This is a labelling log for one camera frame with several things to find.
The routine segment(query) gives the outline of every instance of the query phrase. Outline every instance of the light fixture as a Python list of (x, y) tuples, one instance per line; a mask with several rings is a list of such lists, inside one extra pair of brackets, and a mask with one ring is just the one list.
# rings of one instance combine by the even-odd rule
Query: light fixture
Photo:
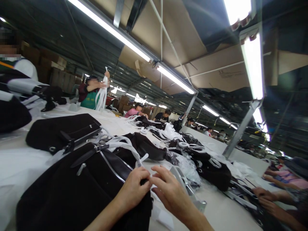
[(268, 129), (267, 129), (267, 125), (266, 124), (264, 124), (262, 132), (268, 133)]
[(245, 19), (251, 12), (250, 0), (224, 0), (230, 25)]
[(237, 130), (238, 128), (236, 126), (234, 126), (233, 124), (231, 124), (231, 127), (233, 127), (235, 130)]
[(254, 117), (254, 120), (256, 121), (256, 123), (263, 123), (263, 119), (262, 119), (262, 116), (261, 116), (261, 112), (260, 112), (260, 109), (257, 108), (254, 113), (253, 113), (253, 117)]
[(223, 122), (225, 122), (226, 124), (231, 124), (229, 121), (227, 121), (225, 118), (223, 118), (223, 117), (220, 117), (220, 119), (223, 121)]
[(244, 56), (252, 97), (253, 99), (262, 99), (264, 97), (264, 93), (262, 81), (260, 33), (257, 33), (254, 38), (254, 40), (251, 40), (251, 37), (247, 36), (244, 40), (244, 44), (241, 45), (241, 48)]
[(165, 68), (162, 66), (158, 66), (157, 70), (159, 70), (162, 74), (164, 74), (166, 77), (171, 79), (173, 82), (175, 82), (177, 85), (179, 85), (181, 88), (183, 88), (185, 91), (187, 91), (190, 94), (194, 94), (195, 91), (190, 89), (188, 86), (186, 86), (184, 83), (179, 81), (175, 76), (173, 76), (170, 72), (168, 72)]
[(126, 95), (129, 95), (129, 96), (131, 96), (131, 97), (134, 97), (134, 98), (136, 98), (136, 96), (133, 96), (133, 95), (131, 95), (131, 94), (128, 94), (128, 93), (127, 93)]
[(210, 109), (208, 106), (204, 105), (203, 108), (207, 110), (208, 112), (212, 113), (214, 116), (219, 116), (219, 114), (217, 114), (215, 111)]
[(85, 5), (83, 5), (78, 0), (69, 0), (74, 6), (76, 6), (78, 9), (80, 9), (82, 12), (84, 12), (87, 16), (89, 16), (91, 19), (93, 19), (96, 23), (98, 23), (100, 26), (102, 26), (105, 30), (107, 30), (110, 34), (115, 36), (118, 40), (120, 40), (122, 43), (127, 45), (130, 49), (132, 49), (134, 52), (139, 54), (142, 58), (144, 58), (147, 62), (149, 62), (151, 59), (144, 54), (141, 50), (139, 50), (135, 45), (133, 45), (130, 41), (128, 41), (126, 38), (124, 38), (119, 32), (117, 32), (114, 28), (109, 26), (106, 22), (104, 22), (100, 17), (98, 17), (94, 12), (92, 12), (90, 9), (88, 9)]

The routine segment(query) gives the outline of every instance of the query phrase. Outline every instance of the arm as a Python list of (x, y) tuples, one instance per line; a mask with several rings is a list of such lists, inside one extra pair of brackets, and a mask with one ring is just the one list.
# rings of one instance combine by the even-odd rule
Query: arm
[(150, 173), (144, 167), (135, 168), (116, 197), (84, 231), (110, 230), (124, 214), (136, 207), (152, 186), (149, 181), (140, 185), (142, 179), (150, 179)]
[(151, 169), (157, 172), (150, 179), (150, 182), (157, 186), (152, 190), (169, 212), (184, 223), (190, 231), (214, 230), (170, 171), (162, 166), (154, 166)]

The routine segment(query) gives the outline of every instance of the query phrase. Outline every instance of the metal pole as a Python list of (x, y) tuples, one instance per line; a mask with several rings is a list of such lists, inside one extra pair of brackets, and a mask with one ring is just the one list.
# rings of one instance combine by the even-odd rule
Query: metal pole
[(189, 112), (190, 112), (190, 109), (193, 107), (193, 103), (195, 102), (195, 100), (196, 100), (196, 98), (197, 98), (197, 95), (198, 95), (198, 93), (194, 94), (192, 100), (190, 101), (190, 104), (188, 105), (188, 108), (187, 108), (187, 110), (186, 110), (186, 117), (183, 118), (182, 126), (185, 126), (185, 123), (186, 123), (186, 121), (187, 121), (186, 118), (187, 118), (187, 116), (188, 116), (188, 114), (189, 114)]
[(253, 113), (260, 106), (260, 103), (261, 103), (260, 100), (255, 100), (251, 103), (251, 107), (250, 107), (249, 111), (247, 112), (247, 114), (245, 115), (245, 118), (243, 119), (241, 125), (238, 127), (238, 129), (237, 129), (236, 133), (234, 134), (234, 136), (232, 137), (230, 143), (228, 144), (228, 146), (224, 150), (223, 155), (227, 159), (230, 157), (233, 149), (237, 145), (237, 142), (240, 140), (242, 134), (244, 133), (244, 131), (245, 131), (245, 129), (246, 129), (248, 123), (249, 123), (249, 121), (251, 120)]

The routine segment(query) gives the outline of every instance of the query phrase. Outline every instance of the ceiling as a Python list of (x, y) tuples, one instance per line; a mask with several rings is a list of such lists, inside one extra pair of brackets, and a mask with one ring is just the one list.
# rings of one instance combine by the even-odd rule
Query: ceiling
[[(116, 0), (90, 1), (113, 21)], [(262, 2), (262, 7), (257, 7), (262, 9), (263, 31), (265, 36), (275, 31), (276, 50), (307, 55), (307, 1)], [(154, 0), (154, 3), (160, 12), (160, 0)], [(164, 0), (163, 12), (165, 27), (189, 76), (201, 70), (214, 69), (217, 62), (224, 58), (235, 60), (234, 52), (229, 53), (230, 56), (217, 55), (228, 49), (236, 51), (238, 34), (243, 29), (230, 30), (223, 0)], [(167, 78), (162, 79), (161, 89), (159, 74), (141, 77), (136, 71), (135, 61), (139, 60), (140, 65), (144, 66), (142, 71), (149, 68), (147, 64), (68, 1), (2, 0), (0, 16), (16, 27), (32, 46), (48, 48), (64, 56), (70, 70), (75, 67), (77, 73), (103, 76), (107, 66), (114, 83), (129, 89), (129, 92), (147, 96), (179, 113), (183, 113), (190, 103), (192, 95), (181, 92)], [(249, 25), (257, 23), (258, 19), (260, 17)], [(160, 52), (160, 24), (149, 1), (125, 0), (120, 28), (158, 57), (162, 55), (162, 60), (190, 84), (165, 34), (162, 39), (163, 53)], [(275, 133), (270, 146), (285, 150), (290, 155), (305, 155), (308, 153), (308, 66), (277, 74), (275, 79), (273, 76), (271, 74), (271, 79), (267, 80), (267, 97), (263, 102), (267, 124), (270, 131)], [(199, 82), (189, 78), (199, 90), (190, 116), (197, 118), (200, 113), (198, 122), (213, 127), (216, 118), (205, 110), (200, 112), (201, 104), (207, 103), (227, 120), (240, 124), (249, 109), (249, 103), (243, 102), (252, 99), (246, 74), (240, 80), (211, 78), (215, 81), (208, 81), (207, 84), (205, 80), (208, 77), (205, 75), (200, 76)], [(227, 128), (220, 120), (216, 125)], [(253, 120), (249, 126), (254, 127)]]

